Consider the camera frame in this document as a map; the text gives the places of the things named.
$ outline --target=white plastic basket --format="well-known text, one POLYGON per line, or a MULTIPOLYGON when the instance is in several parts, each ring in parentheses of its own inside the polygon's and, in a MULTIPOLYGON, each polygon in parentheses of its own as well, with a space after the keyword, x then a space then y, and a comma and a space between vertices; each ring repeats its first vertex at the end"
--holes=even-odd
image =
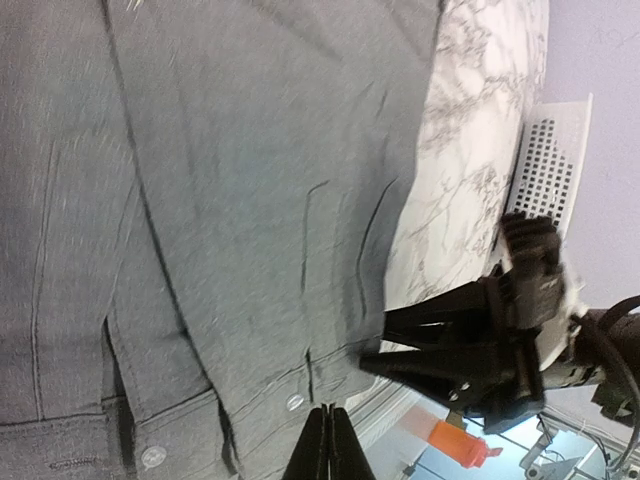
POLYGON ((536 105, 525 121, 508 212, 549 216, 565 236, 582 174, 593 95, 536 105))

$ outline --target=marble table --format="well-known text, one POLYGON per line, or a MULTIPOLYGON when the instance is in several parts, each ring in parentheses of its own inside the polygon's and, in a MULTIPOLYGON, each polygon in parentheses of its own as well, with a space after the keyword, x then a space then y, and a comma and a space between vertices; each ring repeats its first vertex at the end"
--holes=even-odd
MULTIPOLYGON (((418 138, 417 176, 386 277, 387 309, 483 274, 522 117, 544 80, 548 0, 448 0, 418 138)), ((383 350, 395 349, 391 344, 383 350)), ((385 382, 351 398, 354 408, 385 382)))

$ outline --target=garment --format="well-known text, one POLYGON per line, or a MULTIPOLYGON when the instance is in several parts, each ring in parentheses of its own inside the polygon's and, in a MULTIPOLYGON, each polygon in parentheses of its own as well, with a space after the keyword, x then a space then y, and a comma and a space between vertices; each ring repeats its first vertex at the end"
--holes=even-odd
POLYGON ((3 479, 277 479, 371 384, 439 8, 2 2, 3 479))

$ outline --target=white marble surface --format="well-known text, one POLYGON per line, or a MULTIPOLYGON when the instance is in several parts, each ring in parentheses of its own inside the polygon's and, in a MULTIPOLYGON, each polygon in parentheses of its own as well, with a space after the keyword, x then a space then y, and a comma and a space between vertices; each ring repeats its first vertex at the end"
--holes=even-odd
MULTIPOLYGON (((387 309, 483 274, 523 114, 545 73, 548 0, 448 0, 418 139, 417 176, 387 271, 387 309)), ((398 348, 385 344, 383 350, 398 348)), ((352 397, 354 408, 385 381, 352 397)))

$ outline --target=shirt button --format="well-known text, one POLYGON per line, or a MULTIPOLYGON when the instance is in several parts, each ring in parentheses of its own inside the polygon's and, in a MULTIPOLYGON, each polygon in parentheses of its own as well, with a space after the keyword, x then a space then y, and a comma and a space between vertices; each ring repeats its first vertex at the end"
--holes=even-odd
POLYGON ((142 454, 142 464, 145 468, 155 468, 167 458, 167 451, 162 447, 149 447, 142 454))
POLYGON ((302 395, 299 395, 297 393, 295 395, 291 395, 287 400, 287 410, 293 412, 294 410, 300 408, 300 405, 302 405, 303 403, 304 397, 302 395))

